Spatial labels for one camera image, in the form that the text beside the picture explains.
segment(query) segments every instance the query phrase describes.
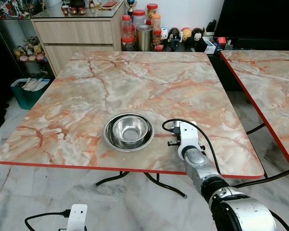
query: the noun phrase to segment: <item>metal canister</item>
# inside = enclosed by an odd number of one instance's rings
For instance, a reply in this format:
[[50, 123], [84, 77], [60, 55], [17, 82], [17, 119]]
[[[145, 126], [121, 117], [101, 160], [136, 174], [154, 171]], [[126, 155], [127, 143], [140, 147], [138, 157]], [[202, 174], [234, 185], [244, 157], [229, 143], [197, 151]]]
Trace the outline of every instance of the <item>metal canister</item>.
[[153, 27], [141, 25], [136, 28], [137, 50], [151, 51], [153, 48]]

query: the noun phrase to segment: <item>stainless steel bowl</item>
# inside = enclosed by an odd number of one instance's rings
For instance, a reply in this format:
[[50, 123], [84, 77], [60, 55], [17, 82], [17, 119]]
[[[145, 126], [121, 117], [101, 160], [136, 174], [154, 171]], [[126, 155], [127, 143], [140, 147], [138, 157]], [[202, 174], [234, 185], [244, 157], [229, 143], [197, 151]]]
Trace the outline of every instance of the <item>stainless steel bowl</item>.
[[112, 117], [104, 126], [105, 142], [118, 151], [132, 152], [146, 147], [154, 136], [153, 124], [135, 113]]
[[140, 142], [147, 132], [146, 121], [135, 115], [121, 117], [112, 127], [114, 138], [124, 143]]

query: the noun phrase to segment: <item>red table edge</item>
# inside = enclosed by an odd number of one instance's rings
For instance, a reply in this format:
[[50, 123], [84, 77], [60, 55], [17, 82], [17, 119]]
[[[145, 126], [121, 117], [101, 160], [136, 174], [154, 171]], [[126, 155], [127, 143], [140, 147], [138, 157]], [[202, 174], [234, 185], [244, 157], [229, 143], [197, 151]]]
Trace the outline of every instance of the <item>red table edge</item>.
[[[0, 161], [2, 165], [18, 165], [18, 166], [30, 166], [30, 167], [58, 167], [58, 168], [77, 168], [77, 169], [94, 169], [94, 170], [108, 170], [108, 171], [124, 171], [124, 172], [142, 172], [142, 173], [161, 173], [161, 174], [173, 174], [173, 175], [186, 175], [185, 172], [177, 171], [162, 171], [162, 170], [145, 170], [145, 169], [133, 169], [133, 168], [116, 168], [116, 167], [92, 167], [92, 166], [75, 166], [75, 165], [48, 165], [48, 164], [33, 164], [33, 163], [21, 163], [21, 162], [9, 162]], [[264, 173], [260, 176], [236, 176], [236, 175], [222, 175], [225, 178], [233, 179], [259, 179], [263, 177]]]
[[284, 145], [282, 144], [282, 142], [279, 140], [278, 136], [276, 135], [276, 133], [274, 132], [274, 130], [272, 129], [271, 125], [269, 124], [269, 122], [266, 120], [266, 118], [264, 117], [263, 113], [261, 112], [261, 110], [259, 109], [259, 107], [257, 106], [256, 102], [253, 100], [252, 96], [249, 94], [249, 92], [247, 91], [247, 89], [245, 88], [245, 86], [243, 85], [243, 83], [241, 82], [241, 80], [239, 79], [239, 77], [236, 75], [235, 71], [232, 69], [231, 65], [228, 63], [227, 59], [225, 58], [225, 56], [223, 55], [222, 52], [220, 52], [222, 59], [224, 60], [224, 62], [227, 64], [227, 66], [229, 67], [230, 71], [232, 72], [232, 74], [235, 76], [236, 80], [238, 81], [238, 83], [240, 84], [241, 88], [244, 90], [244, 92], [247, 94], [249, 100], [251, 101], [252, 105], [254, 106], [254, 108], [256, 109], [258, 115], [261, 117], [261, 119], [263, 120], [264, 124], [266, 125], [266, 127], [269, 129], [271, 135], [273, 136], [274, 140], [276, 141], [276, 143], [278, 144], [279, 148], [281, 149], [282, 153], [284, 154], [285, 158], [287, 159], [288, 163], [289, 163], [289, 154], [287, 152], [287, 150], [285, 149]]

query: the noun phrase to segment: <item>tile floor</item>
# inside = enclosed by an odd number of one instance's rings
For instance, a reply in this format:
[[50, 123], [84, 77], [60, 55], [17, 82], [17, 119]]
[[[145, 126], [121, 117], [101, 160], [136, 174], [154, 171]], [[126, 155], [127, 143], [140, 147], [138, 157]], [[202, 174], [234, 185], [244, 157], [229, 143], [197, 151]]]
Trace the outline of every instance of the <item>tile floor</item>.
[[[257, 112], [242, 92], [228, 96], [245, 130], [261, 123]], [[0, 129], [0, 147], [21, 122], [27, 111], [10, 101]], [[250, 140], [269, 176], [289, 169], [267, 128], [250, 135]], [[215, 231], [208, 205], [195, 191], [187, 176], [161, 175], [163, 183], [188, 195], [183, 199], [151, 183], [141, 173], [105, 183], [94, 183], [116, 172], [0, 165], [0, 231], [26, 231], [26, 217], [87, 204], [88, 231]], [[231, 184], [241, 180], [228, 179]], [[269, 183], [242, 188], [262, 201], [289, 225], [289, 176]], [[31, 220], [36, 231], [66, 228], [67, 219], [48, 216]], [[277, 230], [284, 229], [277, 222]]]

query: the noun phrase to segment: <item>black monitor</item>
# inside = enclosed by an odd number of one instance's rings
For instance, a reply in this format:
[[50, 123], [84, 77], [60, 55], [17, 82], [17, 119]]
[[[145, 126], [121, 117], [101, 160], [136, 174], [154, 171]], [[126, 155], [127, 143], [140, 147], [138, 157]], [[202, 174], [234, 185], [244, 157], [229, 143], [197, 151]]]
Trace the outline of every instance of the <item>black monitor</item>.
[[231, 37], [247, 46], [270, 42], [289, 46], [289, 0], [224, 0], [215, 36]]

